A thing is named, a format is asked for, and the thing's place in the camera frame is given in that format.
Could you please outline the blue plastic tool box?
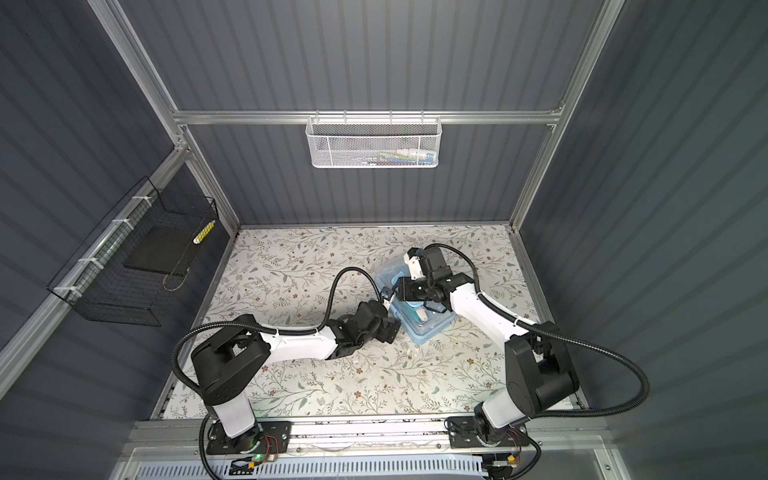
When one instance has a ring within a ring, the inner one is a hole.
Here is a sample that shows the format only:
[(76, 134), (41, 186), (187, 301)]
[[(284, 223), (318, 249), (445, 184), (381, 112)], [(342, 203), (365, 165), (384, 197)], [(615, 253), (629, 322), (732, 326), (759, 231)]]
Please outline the blue plastic tool box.
[[(401, 278), (411, 279), (410, 270), (402, 258), (394, 258), (377, 267), (374, 280), (379, 287), (396, 289)], [(390, 313), (401, 322), (402, 329), (414, 344), (422, 345), (450, 326), (456, 314), (442, 305), (424, 301), (403, 301), (394, 296), (391, 299)]]

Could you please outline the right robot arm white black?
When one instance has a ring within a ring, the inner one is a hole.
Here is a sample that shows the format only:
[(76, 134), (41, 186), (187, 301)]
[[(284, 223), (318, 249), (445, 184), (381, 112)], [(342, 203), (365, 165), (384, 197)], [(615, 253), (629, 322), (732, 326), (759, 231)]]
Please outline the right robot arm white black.
[(468, 275), (434, 283), (406, 275), (396, 280), (394, 292), (403, 301), (440, 304), (472, 322), (501, 349), (504, 386), (474, 410), (473, 429), (480, 442), (495, 443), (507, 427), (540, 416), (579, 389), (566, 344), (547, 336), (557, 327), (548, 322), (539, 326), (542, 335), (530, 331), (526, 319), (477, 292)]

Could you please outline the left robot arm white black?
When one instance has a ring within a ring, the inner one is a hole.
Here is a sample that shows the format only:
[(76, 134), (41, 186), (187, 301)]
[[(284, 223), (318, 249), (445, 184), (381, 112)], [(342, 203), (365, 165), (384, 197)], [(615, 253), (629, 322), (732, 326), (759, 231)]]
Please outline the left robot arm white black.
[(306, 335), (296, 330), (254, 332), (257, 325), (254, 316), (242, 315), (191, 353), (200, 397), (231, 439), (257, 427), (245, 389), (262, 367), (282, 361), (336, 360), (352, 355), (372, 340), (391, 344), (401, 322), (389, 315), (385, 304), (370, 300), (361, 302), (355, 313), (330, 319)]

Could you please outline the markers in white basket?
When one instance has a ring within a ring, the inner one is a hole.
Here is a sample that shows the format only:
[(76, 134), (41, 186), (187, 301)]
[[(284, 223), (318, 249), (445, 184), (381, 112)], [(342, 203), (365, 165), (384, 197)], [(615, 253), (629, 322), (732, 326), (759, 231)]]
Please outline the markers in white basket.
[(434, 150), (418, 148), (383, 150), (358, 157), (356, 158), (356, 161), (359, 161), (364, 165), (375, 166), (434, 166), (438, 163), (438, 153)]

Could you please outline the yellow green marker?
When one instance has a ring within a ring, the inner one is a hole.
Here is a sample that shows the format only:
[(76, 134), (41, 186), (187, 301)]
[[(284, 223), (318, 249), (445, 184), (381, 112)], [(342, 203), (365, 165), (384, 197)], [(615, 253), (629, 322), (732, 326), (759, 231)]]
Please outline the yellow green marker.
[(193, 237), (192, 242), (195, 245), (201, 244), (207, 235), (215, 228), (216, 221), (211, 220), (208, 223), (206, 223), (203, 227), (200, 228), (200, 230), (196, 233), (196, 235)]

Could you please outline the black pad in basket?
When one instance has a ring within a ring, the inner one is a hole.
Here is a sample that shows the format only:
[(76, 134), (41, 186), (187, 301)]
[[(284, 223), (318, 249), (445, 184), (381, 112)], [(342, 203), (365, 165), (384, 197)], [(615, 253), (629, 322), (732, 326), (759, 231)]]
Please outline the black pad in basket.
[(185, 276), (201, 251), (192, 232), (152, 227), (130, 252), (123, 266), (150, 273)]

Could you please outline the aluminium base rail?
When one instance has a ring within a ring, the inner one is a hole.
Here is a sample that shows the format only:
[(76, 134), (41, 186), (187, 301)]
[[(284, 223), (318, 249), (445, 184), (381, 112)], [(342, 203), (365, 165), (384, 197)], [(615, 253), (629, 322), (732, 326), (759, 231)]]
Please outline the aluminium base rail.
[(139, 422), (113, 479), (627, 479), (605, 421), (535, 420), (488, 444), (458, 414), (267, 418), (272, 450), (201, 460), (197, 420)]

